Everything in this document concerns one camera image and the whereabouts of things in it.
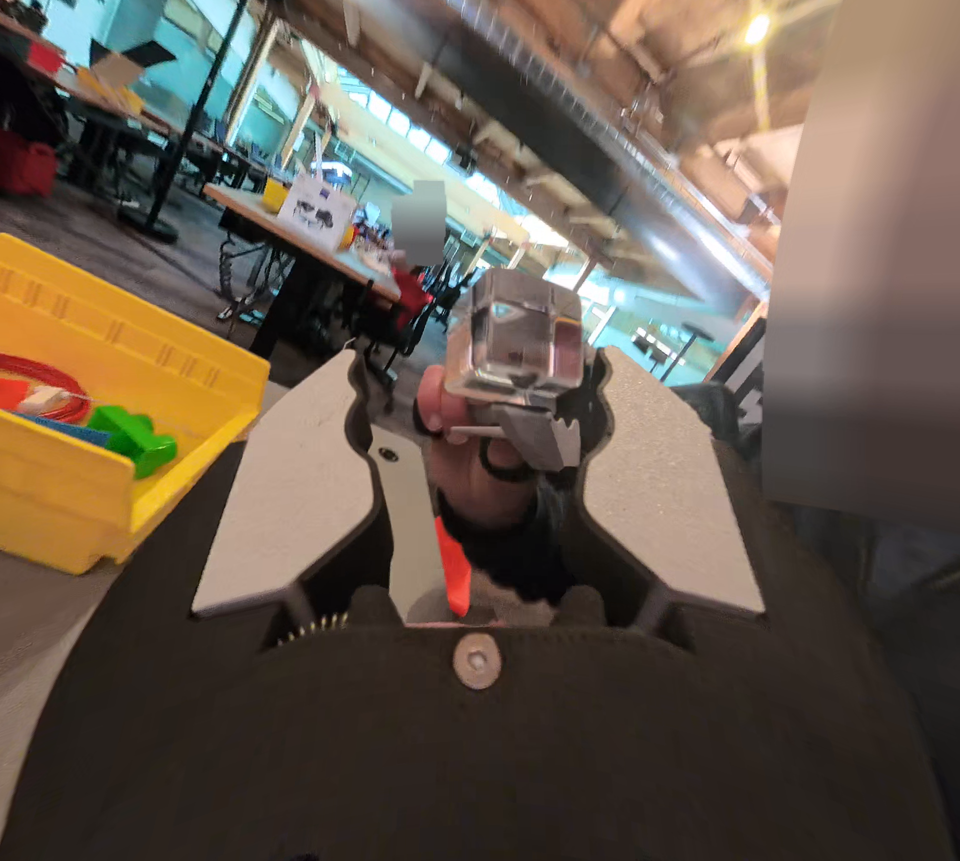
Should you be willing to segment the person's right hand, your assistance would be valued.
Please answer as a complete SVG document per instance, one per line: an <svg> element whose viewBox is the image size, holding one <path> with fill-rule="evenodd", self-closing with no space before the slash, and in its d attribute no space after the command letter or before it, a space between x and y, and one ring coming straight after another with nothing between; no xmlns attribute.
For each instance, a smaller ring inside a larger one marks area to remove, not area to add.
<svg viewBox="0 0 960 861"><path fill-rule="evenodd" d="M537 507L536 482L506 482L486 469L480 438L461 431L473 423L471 407L447 391L440 364L424 371L414 405L429 436L427 467L439 514L453 539L498 535L519 529L532 518Z"/></svg>

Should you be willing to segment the blue flat piece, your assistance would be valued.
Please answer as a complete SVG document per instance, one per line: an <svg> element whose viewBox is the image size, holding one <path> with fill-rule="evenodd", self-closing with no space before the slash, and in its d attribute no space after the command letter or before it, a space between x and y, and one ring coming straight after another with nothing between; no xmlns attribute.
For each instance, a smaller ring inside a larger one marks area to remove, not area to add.
<svg viewBox="0 0 960 861"><path fill-rule="evenodd" d="M18 411L10 411L9 413L20 421L36 424L47 431L64 435L85 445L105 450L110 449L109 444L112 435L108 432L103 432L78 423L56 420L40 415L26 414Z"/></svg>

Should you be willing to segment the clear acrylic cube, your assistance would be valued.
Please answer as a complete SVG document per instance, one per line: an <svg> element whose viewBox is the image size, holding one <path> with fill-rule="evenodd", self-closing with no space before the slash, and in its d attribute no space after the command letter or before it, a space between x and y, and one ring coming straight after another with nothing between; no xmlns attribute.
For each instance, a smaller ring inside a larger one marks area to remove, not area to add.
<svg viewBox="0 0 960 861"><path fill-rule="evenodd" d="M455 398L555 413L581 386L584 363L579 294L491 267L450 315L443 384Z"/></svg>

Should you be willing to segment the silver air duct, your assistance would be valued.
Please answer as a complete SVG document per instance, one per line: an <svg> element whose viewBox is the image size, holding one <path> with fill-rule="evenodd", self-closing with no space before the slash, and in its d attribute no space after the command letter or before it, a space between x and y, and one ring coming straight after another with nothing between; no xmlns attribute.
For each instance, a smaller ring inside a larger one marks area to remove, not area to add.
<svg viewBox="0 0 960 861"><path fill-rule="evenodd" d="M411 25L414 45L439 72L577 188L625 237L685 287L732 311L750 293L767 302L772 266L704 195L666 167L646 132L621 128L618 112L540 47L504 0L356 0L388 22Z"/></svg>

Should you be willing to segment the wooden work table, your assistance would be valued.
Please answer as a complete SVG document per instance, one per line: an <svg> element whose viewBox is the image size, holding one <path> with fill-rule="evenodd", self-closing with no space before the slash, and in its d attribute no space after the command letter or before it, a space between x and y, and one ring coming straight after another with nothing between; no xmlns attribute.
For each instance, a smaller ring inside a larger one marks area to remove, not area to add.
<svg viewBox="0 0 960 861"><path fill-rule="evenodd" d="M306 314L317 291L331 284L358 285L361 302L370 297L390 303L400 301L400 287L389 271L371 268L350 250L328 250L314 235L282 224L278 215L267 211L263 195L214 183L205 184L202 193L222 208L222 269L227 265L229 250L234 249L239 251L233 258L264 253L268 261L290 263L275 293L271 292L266 272L258 281L267 291L267 308L248 347L251 354L269 361L284 329L293 328Z"/></svg>

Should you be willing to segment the black floor pole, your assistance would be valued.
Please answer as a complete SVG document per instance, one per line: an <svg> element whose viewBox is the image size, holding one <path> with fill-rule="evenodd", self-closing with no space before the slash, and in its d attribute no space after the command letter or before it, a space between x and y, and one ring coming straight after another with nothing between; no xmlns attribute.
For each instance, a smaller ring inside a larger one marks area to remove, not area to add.
<svg viewBox="0 0 960 861"><path fill-rule="evenodd" d="M210 94L221 73L227 53L232 47L234 36L246 13L249 2L250 0L238 0L226 32L222 37L221 46L208 69L198 99L189 112L184 128L177 135L174 143L168 145L165 149L161 160L159 180L154 186L154 197L149 211L135 207L118 209L118 220L150 241L167 246L174 245L178 241L179 232L174 226L162 219L162 209L174 185L175 176L185 158L189 144L196 133L201 116L206 110Z"/></svg>

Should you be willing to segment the yellow plastic bin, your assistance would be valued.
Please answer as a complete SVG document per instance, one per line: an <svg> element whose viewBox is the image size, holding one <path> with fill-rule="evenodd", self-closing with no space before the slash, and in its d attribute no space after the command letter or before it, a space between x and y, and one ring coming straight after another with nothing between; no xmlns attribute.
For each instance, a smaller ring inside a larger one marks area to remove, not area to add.
<svg viewBox="0 0 960 861"><path fill-rule="evenodd" d="M173 459L135 462L20 412L2 411L1 547L82 575L123 564L258 417L269 364L11 235L1 239L2 355L64 375L87 410L148 417Z"/></svg>

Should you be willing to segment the green plastic block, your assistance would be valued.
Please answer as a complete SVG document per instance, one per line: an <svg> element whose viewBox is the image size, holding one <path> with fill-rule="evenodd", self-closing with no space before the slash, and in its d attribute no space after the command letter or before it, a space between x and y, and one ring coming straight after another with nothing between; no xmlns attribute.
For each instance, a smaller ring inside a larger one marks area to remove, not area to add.
<svg viewBox="0 0 960 861"><path fill-rule="evenodd" d="M159 433L152 418L145 413L131 412L118 405L102 405L90 413L85 427L105 436L106 450L131 461L137 481L158 474L179 456L174 435Z"/></svg>

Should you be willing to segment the white printed box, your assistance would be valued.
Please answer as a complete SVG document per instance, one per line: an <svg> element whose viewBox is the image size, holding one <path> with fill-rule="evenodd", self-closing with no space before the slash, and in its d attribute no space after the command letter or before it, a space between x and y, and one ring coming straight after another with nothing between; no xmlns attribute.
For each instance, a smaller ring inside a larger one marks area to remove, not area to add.
<svg viewBox="0 0 960 861"><path fill-rule="evenodd" d="M283 231L335 254L342 249L357 208L352 196L321 178L301 173L294 179L276 220Z"/></svg>

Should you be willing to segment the open cardboard box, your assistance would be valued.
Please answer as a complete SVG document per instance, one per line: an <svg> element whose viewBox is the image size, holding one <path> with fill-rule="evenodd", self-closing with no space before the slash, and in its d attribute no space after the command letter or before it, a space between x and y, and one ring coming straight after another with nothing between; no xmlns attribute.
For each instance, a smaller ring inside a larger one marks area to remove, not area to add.
<svg viewBox="0 0 960 861"><path fill-rule="evenodd" d="M176 60L174 53L157 40L141 42L125 51L114 51L91 39L88 71L107 87L129 87L148 69Z"/></svg>

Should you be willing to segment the red storage box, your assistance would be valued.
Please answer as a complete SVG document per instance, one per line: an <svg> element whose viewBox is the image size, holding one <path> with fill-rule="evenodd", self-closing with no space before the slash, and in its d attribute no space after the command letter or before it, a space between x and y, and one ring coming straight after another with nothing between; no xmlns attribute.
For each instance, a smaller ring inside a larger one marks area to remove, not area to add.
<svg viewBox="0 0 960 861"><path fill-rule="evenodd" d="M1 130L1 193L20 197L50 197L57 175L54 147L30 142L16 132Z"/></svg>

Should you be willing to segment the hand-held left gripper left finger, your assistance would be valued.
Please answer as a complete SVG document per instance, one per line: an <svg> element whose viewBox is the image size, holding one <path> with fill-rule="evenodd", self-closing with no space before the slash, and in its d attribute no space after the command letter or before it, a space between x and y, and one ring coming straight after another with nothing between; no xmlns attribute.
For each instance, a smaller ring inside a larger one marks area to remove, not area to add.
<svg viewBox="0 0 960 861"><path fill-rule="evenodd" d="M191 610L281 607L332 619L387 589L394 537L363 360L345 350L290 389L246 440Z"/></svg>

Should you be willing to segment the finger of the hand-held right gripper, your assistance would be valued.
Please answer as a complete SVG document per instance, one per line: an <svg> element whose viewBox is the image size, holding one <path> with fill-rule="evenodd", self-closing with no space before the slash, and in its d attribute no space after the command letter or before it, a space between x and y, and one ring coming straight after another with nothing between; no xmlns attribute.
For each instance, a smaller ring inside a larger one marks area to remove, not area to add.
<svg viewBox="0 0 960 861"><path fill-rule="evenodd" d="M574 399L527 402L517 399L468 400L470 428L509 444L539 472L576 468L583 450L583 404Z"/></svg>

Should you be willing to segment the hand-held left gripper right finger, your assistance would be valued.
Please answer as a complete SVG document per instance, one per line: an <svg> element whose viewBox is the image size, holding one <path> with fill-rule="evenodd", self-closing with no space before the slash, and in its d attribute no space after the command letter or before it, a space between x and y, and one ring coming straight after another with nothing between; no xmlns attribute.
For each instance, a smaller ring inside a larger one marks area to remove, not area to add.
<svg viewBox="0 0 960 861"><path fill-rule="evenodd" d="M609 621L659 623L679 606L764 615L708 425L619 348L595 366L607 430L579 472L576 571Z"/></svg>

